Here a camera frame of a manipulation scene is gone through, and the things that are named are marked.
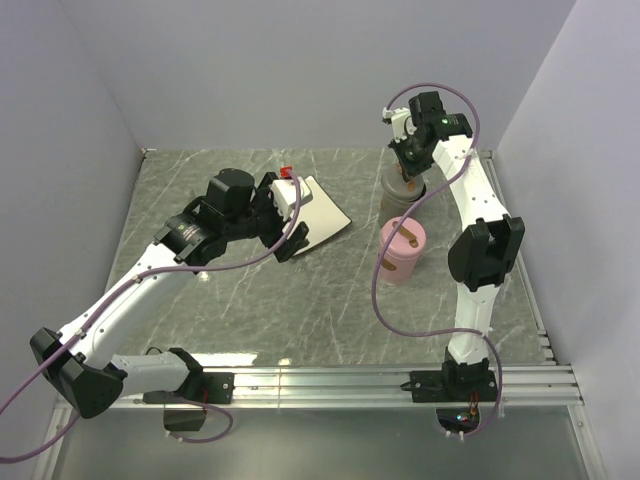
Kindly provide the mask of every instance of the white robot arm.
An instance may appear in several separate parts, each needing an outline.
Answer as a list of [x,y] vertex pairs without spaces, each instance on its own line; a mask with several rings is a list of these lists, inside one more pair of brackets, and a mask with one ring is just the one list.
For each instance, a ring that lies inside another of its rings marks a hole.
[[[301,205],[311,190],[301,183]],[[60,345],[82,332],[81,327],[107,297],[123,283],[138,279],[118,296],[82,333],[81,339],[44,373],[47,380],[83,418],[106,410],[119,396],[153,391],[178,392],[201,400],[202,367],[180,348],[160,355],[121,356],[117,349],[149,312],[182,289],[194,272],[159,273],[140,280],[142,272],[179,266],[204,266],[224,254],[229,241],[259,237],[270,248],[280,239],[296,202],[291,180],[265,175],[256,188],[251,175],[226,169],[209,182],[207,194],[171,217],[155,235],[135,265],[98,302],[58,332],[39,330],[31,348],[42,363]],[[308,229],[300,222],[274,255],[288,260],[306,242]]]
[[[511,271],[524,235],[524,223],[511,218],[496,197],[476,152],[470,152],[471,127],[462,114],[448,115],[437,92],[420,93],[409,100],[410,108],[383,110],[391,125],[394,150],[405,180],[420,175],[434,163],[447,180],[472,158],[464,174],[453,184],[460,212],[462,234],[449,251],[449,269],[457,282],[455,327],[487,335],[491,314],[505,275]],[[481,400],[493,400],[493,373],[488,370],[488,351],[479,335],[454,333],[445,352],[443,384],[452,400],[469,399],[480,392]]]

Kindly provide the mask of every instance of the gray wall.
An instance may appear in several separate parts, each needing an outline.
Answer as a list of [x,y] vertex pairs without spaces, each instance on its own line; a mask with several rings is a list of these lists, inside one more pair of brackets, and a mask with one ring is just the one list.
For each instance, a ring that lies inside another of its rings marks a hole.
[[525,258],[612,479],[638,478],[640,4],[578,0],[498,148]]
[[[140,154],[61,6],[0,4],[0,401],[35,368],[39,327],[75,318],[105,285]],[[0,418],[0,456],[40,445],[52,388]],[[33,463],[0,466],[29,478]]]
[[426,80],[467,93],[495,147],[574,3],[60,1],[156,148],[384,145],[382,107]]

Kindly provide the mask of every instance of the red cap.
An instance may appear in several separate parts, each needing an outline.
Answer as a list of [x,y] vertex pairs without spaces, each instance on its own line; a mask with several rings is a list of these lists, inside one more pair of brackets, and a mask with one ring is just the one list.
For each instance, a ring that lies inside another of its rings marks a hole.
[[288,167],[282,167],[280,169],[280,176],[282,178],[291,178],[291,175],[289,175],[289,170],[293,169],[293,167],[291,165],[289,165]]

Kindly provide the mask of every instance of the pink mug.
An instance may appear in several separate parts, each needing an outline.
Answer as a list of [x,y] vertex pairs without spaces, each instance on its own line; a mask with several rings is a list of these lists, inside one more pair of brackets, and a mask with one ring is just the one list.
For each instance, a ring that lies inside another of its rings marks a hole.
[[[392,218],[380,230],[380,252],[399,221],[400,217]],[[424,228],[413,218],[407,218],[391,240],[391,245],[382,261],[379,278],[394,284],[411,278],[413,269],[426,245],[427,234]]]

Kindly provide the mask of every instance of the gray marble surface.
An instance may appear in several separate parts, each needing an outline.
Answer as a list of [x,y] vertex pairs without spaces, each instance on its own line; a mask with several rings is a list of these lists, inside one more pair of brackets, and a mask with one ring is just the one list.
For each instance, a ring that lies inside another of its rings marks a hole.
[[[242,270],[194,279],[149,316],[121,354],[149,346],[180,346],[192,353],[221,354],[221,363],[272,366],[395,364],[442,361],[449,338],[404,338],[385,330],[371,308],[370,282],[379,246],[376,222],[381,169],[394,162],[383,150],[152,151],[142,165],[111,282],[134,264],[171,215],[204,192],[221,168],[248,171],[259,180],[293,165],[314,175],[353,223],[332,241],[278,264],[270,258]],[[438,169],[427,188],[444,181]],[[454,323],[456,287],[447,252],[460,231],[450,192],[419,212],[428,244],[412,280],[381,285],[382,312],[397,327],[425,331]],[[215,262],[247,259],[257,240],[236,242]],[[541,363],[537,328],[517,268],[507,276],[494,308],[491,338],[507,364]]]

